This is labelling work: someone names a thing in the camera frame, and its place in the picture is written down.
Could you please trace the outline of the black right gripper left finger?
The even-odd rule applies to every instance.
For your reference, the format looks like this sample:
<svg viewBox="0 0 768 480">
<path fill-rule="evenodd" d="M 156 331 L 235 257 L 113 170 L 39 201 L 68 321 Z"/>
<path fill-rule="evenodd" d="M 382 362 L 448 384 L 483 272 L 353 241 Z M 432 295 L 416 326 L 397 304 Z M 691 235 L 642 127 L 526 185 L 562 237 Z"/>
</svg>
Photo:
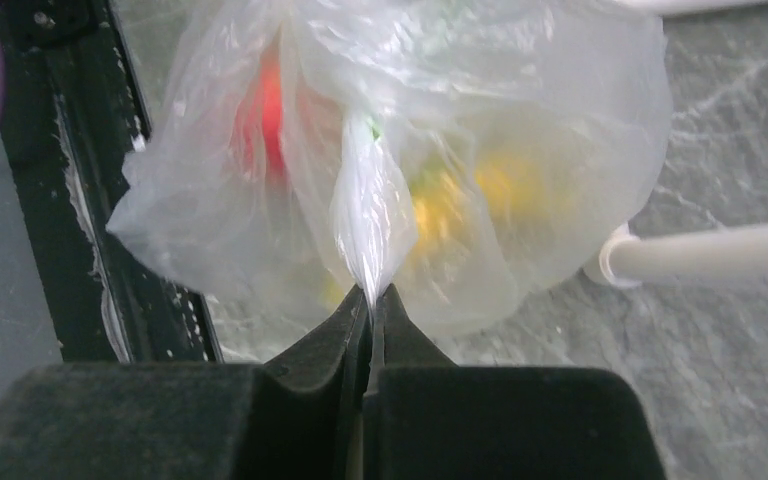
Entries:
<svg viewBox="0 0 768 480">
<path fill-rule="evenodd" d="M 353 289 L 265 363 L 70 363 L 0 401 L 0 479 L 332 479 Z"/>
</svg>

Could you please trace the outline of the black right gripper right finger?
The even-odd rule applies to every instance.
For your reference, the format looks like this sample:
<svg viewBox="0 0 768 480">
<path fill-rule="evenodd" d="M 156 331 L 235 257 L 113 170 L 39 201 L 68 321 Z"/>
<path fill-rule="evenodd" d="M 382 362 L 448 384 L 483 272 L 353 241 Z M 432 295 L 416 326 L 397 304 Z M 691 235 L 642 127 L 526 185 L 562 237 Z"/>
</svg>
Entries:
<svg viewBox="0 0 768 480">
<path fill-rule="evenodd" d="M 458 366 L 396 288 L 370 310 L 362 404 L 366 479 L 662 479 L 637 394 L 570 366 Z"/>
</svg>

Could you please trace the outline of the yellow fake banana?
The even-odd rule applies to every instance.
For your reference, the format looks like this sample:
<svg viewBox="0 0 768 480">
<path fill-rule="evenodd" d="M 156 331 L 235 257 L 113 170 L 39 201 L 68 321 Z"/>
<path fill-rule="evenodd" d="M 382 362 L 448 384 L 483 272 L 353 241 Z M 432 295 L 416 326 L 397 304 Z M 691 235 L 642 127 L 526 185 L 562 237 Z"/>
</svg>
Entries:
<svg viewBox="0 0 768 480">
<path fill-rule="evenodd" d="M 415 258 L 430 258 L 455 246 L 482 217 L 495 223 L 542 219 L 553 193 L 531 159 L 504 151 L 478 156 L 459 169 L 433 156 L 408 183 L 418 240 Z"/>
</svg>

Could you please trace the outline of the clear printed plastic bag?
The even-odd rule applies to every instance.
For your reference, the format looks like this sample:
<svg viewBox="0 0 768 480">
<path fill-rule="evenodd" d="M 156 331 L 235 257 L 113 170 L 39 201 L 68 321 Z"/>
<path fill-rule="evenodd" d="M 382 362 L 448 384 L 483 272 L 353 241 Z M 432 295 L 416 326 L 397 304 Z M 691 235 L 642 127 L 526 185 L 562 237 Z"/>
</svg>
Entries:
<svg viewBox="0 0 768 480">
<path fill-rule="evenodd" d="M 278 41 L 285 185 L 248 177 L 230 140 Z M 660 17 L 615 1 L 199 1 L 163 109 L 128 154 L 108 231 L 157 275 L 261 321 L 313 326 L 353 287 L 394 286 L 426 334 L 510 317 L 569 279 L 647 202 L 672 98 Z M 553 202 L 482 217 L 415 258 L 409 180 L 521 154 Z"/>
</svg>

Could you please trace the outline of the red fake apple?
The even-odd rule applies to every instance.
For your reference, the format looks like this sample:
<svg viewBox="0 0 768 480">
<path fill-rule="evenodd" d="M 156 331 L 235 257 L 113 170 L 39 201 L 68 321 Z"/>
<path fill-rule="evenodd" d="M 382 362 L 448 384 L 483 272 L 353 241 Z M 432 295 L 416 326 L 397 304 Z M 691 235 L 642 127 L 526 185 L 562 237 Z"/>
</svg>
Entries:
<svg viewBox="0 0 768 480">
<path fill-rule="evenodd" d="M 230 147 L 248 177 L 263 177 L 269 183 L 285 185 L 279 53 L 277 40 L 262 53 L 253 80 L 236 109 Z"/>
</svg>

